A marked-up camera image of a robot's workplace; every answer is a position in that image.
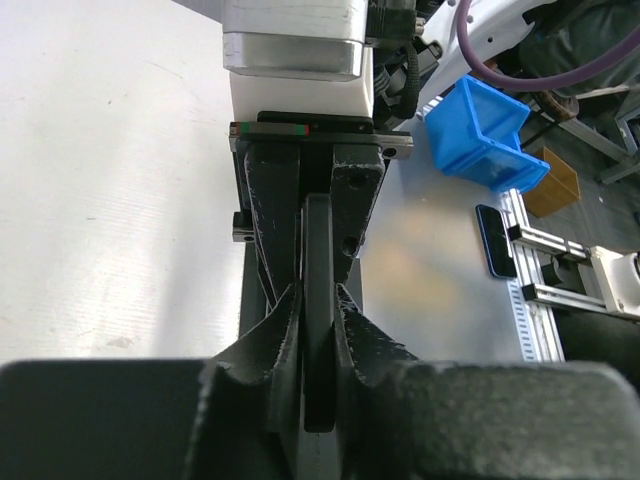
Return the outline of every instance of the blue plastic bin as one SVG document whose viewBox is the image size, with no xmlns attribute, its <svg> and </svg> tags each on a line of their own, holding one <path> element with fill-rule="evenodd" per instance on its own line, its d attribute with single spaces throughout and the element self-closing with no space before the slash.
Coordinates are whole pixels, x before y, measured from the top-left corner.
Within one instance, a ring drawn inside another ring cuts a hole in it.
<svg viewBox="0 0 640 480">
<path fill-rule="evenodd" d="M 520 149 L 529 107 L 466 76 L 425 116 L 435 165 L 494 192 L 534 188 L 549 164 Z"/>
</svg>

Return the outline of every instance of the blue smartphone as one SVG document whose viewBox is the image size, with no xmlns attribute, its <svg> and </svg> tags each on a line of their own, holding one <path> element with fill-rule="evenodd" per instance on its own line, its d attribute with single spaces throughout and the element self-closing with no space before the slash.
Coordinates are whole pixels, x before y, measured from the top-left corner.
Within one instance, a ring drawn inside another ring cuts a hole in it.
<svg viewBox="0 0 640 480">
<path fill-rule="evenodd" d="M 489 272 L 496 278 L 516 278 L 518 272 L 513 258 L 509 255 L 509 239 L 502 214 L 487 205 L 476 206 L 476 214 Z"/>
</svg>

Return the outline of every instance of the screw hole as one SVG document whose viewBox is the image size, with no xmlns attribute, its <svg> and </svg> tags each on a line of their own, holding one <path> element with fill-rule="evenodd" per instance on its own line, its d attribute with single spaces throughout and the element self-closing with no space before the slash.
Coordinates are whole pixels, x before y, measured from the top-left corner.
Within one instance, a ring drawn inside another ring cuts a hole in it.
<svg viewBox="0 0 640 480">
<path fill-rule="evenodd" d="M 355 257 L 358 251 L 358 239 L 356 237 L 347 237 L 342 242 L 342 253 L 347 257 Z"/>
<path fill-rule="evenodd" d="M 367 184 L 366 175 L 356 174 L 349 177 L 349 186 L 354 190 L 360 190 Z"/>
</svg>

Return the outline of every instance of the cardboard box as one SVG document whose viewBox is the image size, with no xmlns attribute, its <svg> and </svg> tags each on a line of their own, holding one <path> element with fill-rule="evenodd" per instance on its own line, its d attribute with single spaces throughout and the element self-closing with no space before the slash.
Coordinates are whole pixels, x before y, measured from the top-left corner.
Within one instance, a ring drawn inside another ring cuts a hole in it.
<svg viewBox="0 0 640 480">
<path fill-rule="evenodd" d="M 551 165 L 540 184 L 522 197 L 527 210 L 538 218 L 546 217 L 580 200 L 578 174 L 546 147 L 535 154 Z"/>
</svg>

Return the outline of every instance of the white table surface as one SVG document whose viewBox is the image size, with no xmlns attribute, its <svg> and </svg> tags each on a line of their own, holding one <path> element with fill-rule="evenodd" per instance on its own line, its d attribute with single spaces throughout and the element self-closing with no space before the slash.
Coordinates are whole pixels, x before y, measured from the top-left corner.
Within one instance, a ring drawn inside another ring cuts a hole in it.
<svg viewBox="0 0 640 480">
<path fill-rule="evenodd" d="M 0 31 L 0 361 L 232 343 L 221 27 L 170 0 L 5 0 Z M 521 359 L 477 203 L 428 154 L 392 163 L 361 253 L 365 313 L 428 360 Z"/>
</svg>

